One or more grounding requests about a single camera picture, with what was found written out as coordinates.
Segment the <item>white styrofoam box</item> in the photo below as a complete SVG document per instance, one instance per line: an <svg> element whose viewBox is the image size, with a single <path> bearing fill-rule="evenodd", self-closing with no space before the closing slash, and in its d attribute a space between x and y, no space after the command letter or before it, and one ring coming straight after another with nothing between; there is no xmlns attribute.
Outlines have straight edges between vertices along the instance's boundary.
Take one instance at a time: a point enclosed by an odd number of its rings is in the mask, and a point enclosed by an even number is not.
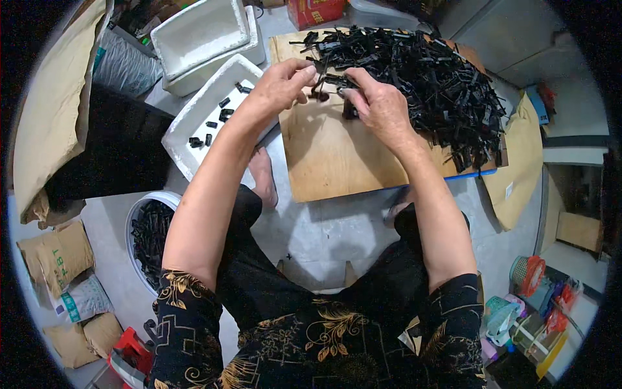
<svg viewBox="0 0 622 389"><path fill-rule="evenodd" d="M201 0L151 31L155 53L169 80L226 51L248 43L241 0Z"/></svg>
<svg viewBox="0 0 622 389"><path fill-rule="evenodd" d="M199 90L206 82L218 71L218 69L229 58L236 54L245 56L255 65L259 65L266 60L261 30L255 18L255 11L252 6L244 7L248 18L249 32L251 40L244 46L227 51L207 62L203 62L196 67L188 70L184 74L177 76L174 80L162 80L162 89L175 96L183 97L189 93Z"/></svg>
<svg viewBox="0 0 622 389"><path fill-rule="evenodd" d="M205 141L205 135L210 133L212 142L216 141L220 129L225 125L218 120L221 110L218 103L228 97L231 101L224 108L238 109L248 95L240 93L235 83L240 82L243 87L254 88L263 74L260 68L242 55L234 55L206 82L170 124L162 138L162 145L188 181L192 180L210 150L210 147L205 145L193 149L188 139L195 136ZM205 125L207 121L218 123L218 127L209 128ZM278 117L275 117L262 131L257 142L263 139L276 123Z"/></svg>

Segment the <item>left hand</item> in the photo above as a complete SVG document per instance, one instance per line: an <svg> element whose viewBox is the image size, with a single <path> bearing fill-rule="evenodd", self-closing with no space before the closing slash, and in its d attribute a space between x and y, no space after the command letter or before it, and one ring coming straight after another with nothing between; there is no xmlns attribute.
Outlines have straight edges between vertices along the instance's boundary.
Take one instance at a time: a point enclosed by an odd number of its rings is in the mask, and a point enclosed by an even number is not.
<svg viewBox="0 0 622 389"><path fill-rule="evenodd" d="M236 113L242 111L248 117L262 121L288 110L294 100L306 103L302 87L315 85L316 72L313 62L307 60L290 58L275 63L266 70Z"/></svg>

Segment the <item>black floral blouse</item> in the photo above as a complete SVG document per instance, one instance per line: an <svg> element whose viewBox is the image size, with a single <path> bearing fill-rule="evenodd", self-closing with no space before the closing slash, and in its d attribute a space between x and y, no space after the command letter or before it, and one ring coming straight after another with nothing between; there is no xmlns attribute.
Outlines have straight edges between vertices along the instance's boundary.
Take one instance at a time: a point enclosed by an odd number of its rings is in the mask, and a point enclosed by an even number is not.
<svg viewBox="0 0 622 389"><path fill-rule="evenodd" d="M338 301L309 306L241 332L223 368L222 306L197 279L164 271L154 303L160 339L150 388L483 388L476 276L451 279L419 313L417 356Z"/></svg>

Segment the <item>person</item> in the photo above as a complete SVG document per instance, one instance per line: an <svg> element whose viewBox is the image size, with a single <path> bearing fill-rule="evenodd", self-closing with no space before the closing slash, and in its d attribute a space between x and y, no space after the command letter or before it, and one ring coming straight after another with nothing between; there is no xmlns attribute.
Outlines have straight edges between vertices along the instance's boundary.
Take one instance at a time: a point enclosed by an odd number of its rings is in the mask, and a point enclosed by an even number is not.
<svg viewBox="0 0 622 389"><path fill-rule="evenodd" d="M486 385L476 263L468 226L404 96L362 68L343 90L408 174L392 208L400 240L352 286L316 295L266 258L250 228L278 201L271 160L254 153L275 115L306 103L316 70L289 59L270 67L215 138L172 219L162 260L158 344L151 388L414 388ZM254 189L240 185L249 170ZM222 306L239 327L236 357L223 366ZM415 354L398 337L413 318Z"/></svg>

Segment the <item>forearm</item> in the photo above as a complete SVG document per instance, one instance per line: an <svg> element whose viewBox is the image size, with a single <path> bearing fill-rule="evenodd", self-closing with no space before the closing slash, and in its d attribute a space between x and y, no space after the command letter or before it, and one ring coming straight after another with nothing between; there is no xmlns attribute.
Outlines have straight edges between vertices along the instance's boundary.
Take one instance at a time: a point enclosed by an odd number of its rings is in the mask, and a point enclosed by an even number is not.
<svg viewBox="0 0 622 389"><path fill-rule="evenodd" d="M185 271L215 291L238 186L265 126L233 115L220 130L175 211L162 268Z"/></svg>
<svg viewBox="0 0 622 389"><path fill-rule="evenodd" d="M430 292L453 277L476 273L464 216L439 174L427 143L407 136L394 152L408 174Z"/></svg>

